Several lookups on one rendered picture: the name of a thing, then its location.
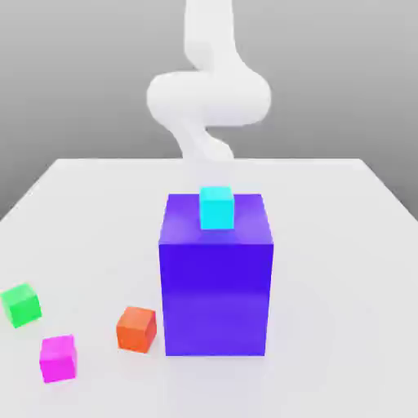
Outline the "small orange cube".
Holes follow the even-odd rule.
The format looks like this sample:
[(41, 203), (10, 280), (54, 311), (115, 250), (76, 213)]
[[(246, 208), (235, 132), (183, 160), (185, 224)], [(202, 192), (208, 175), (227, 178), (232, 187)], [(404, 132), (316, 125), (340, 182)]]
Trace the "small orange cube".
[(146, 354), (157, 335), (156, 313), (151, 309), (128, 306), (116, 326), (118, 347)]

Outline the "small magenta cube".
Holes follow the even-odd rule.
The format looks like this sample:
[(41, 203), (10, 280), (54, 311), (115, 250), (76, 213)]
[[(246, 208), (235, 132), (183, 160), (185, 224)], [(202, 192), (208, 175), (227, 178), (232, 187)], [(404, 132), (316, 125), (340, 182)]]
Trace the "small magenta cube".
[(46, 384), (74, 379), (77, 376), (78, 354), (73, 335), (43, 339), (39, 366)]

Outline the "large purple box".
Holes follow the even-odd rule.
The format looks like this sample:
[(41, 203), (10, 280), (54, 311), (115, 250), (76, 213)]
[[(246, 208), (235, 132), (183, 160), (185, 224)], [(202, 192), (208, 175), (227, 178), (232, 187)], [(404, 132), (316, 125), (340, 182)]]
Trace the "large purple box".
[(265, 354), (273, 238), (263, 198), (236, 195), (234, 223), (203, 230), (197, 195), (168, 196), (158, 242), (168, 356)]

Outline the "small cyan cube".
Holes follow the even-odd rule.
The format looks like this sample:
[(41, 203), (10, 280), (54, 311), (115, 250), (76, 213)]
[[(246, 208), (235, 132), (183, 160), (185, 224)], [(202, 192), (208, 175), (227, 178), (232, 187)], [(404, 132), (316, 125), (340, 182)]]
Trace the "small cyan cube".
[(234, 228), (234, 195), (229, 186), (202, 187), (199, 192), (201, 229)]

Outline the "small green cube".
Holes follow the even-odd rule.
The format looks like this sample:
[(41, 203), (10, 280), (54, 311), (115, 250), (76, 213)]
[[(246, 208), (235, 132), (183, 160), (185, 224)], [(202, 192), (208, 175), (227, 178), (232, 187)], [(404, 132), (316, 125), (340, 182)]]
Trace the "small green cube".
[(42, 310), (38, 295), (28, 284), (23, 283), (0, 294), (4, 312), (14, 328), (39, 319)]

